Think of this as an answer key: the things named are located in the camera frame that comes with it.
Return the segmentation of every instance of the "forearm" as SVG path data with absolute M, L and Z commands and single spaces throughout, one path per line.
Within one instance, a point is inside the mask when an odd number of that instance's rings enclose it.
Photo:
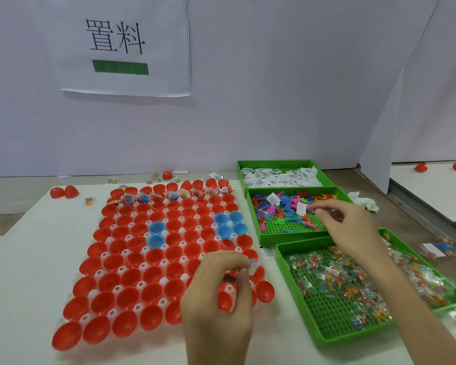
M 456 340 L 393 261 L 370 263 L 366 271 L 382 294 L 414 364 L 456 363 Z

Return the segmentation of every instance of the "tabletop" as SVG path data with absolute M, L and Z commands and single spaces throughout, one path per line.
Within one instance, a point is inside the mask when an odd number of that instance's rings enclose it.
M 241 184 L 230 183 L 249 234 L 258 245 Z M 141 188 L 145 184 L 128 185 Z M 123 340 L 109 337 L 99 345 L 82 345 L 66 353 L 50 345 L 101 208 L 117 186 L 77 186 L 80 195 L 74 199 L 52 199 L 47 193 L 0 239 L 0 364 L 186 363 L 181 326 L 165 323 L 153 332 L 139 331 Z M 87 207 L 85 197 L 91 196 L 94 204 Z M 394 327 L 317 350 L 275 261 L 259 255 L 276 296 L 269 304 L 255 306 L 247 364 L 412 364 Z M 451 317 L 444 315 L 443 321 L 456 338 Z

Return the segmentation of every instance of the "hand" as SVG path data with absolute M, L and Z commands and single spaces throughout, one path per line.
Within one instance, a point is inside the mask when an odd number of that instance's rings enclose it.
M 253 332 L 250 260 L 235 251 L 210 252 L 181 298 L 189 365 L 243 365 Z M 218 308 L 218 289 L 228 270 L 240 269 L 231 313 Z
M 370 212 L 362 206 L 336 199 L 328 199 L 309 205 L 328 229 L 334 243 L 364 269 L 369 264 L 389 260 L 389 254 L 381 241 Z M 325 210 L 339 210 L 342 222 L 335 221 Z

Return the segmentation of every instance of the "blue cup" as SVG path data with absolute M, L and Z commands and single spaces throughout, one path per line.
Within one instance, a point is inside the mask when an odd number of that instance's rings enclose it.
M 239 211 L 233 211 L 230 213 L 230 220 L 233 224 L 238 224 L 243 221 L 243 215 Z
M 246 234 L 248 231 L 249 229 L 243 223 L 238 223 L 233 226 L 233 232 L 236 233 L 236 235 Z
M 163 222 L 155 221 L 150 225 L 149 232 L 152 235 L 160 235 L 164 229 L 165 229 L 165 225 Z
M 225 214 L 216 214 L 214 216 L 214 222 L 218 224 L 218 226 L 226 225 L 226 223 L 228 223 L 228 216 Z
M 160 248 L 164 244 L 164 239 L 159 235 L 152 235 L 149 238 L 149 248 Z
M 231 236 L 231 228 L 227 227 L 226 225 L 223 225 L 223 226 L 219 227 L 218 228 L 218 235 L 222 239 L 229 239 L 230 236 Z

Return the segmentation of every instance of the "brown floor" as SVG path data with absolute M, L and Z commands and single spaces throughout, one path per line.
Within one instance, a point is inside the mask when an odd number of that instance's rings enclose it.
M 417 251 L 422 243 L 436 241 L 436 238 L 423 226 L 359 177 L 353 169 L 325 170 L 324 173 L 345 193 L 360 191 L 361 197 L 374 199 L 380 208 L 378 214 L 374 214 L 377 226 L 389 228 L 412 249 Z M 4 235 L 14 226 L 22 215 L 0 215 L 0 235 Z M 426 260 L 456 285 L 456 262 L 452 258 L 438 258 L 437 261 Z

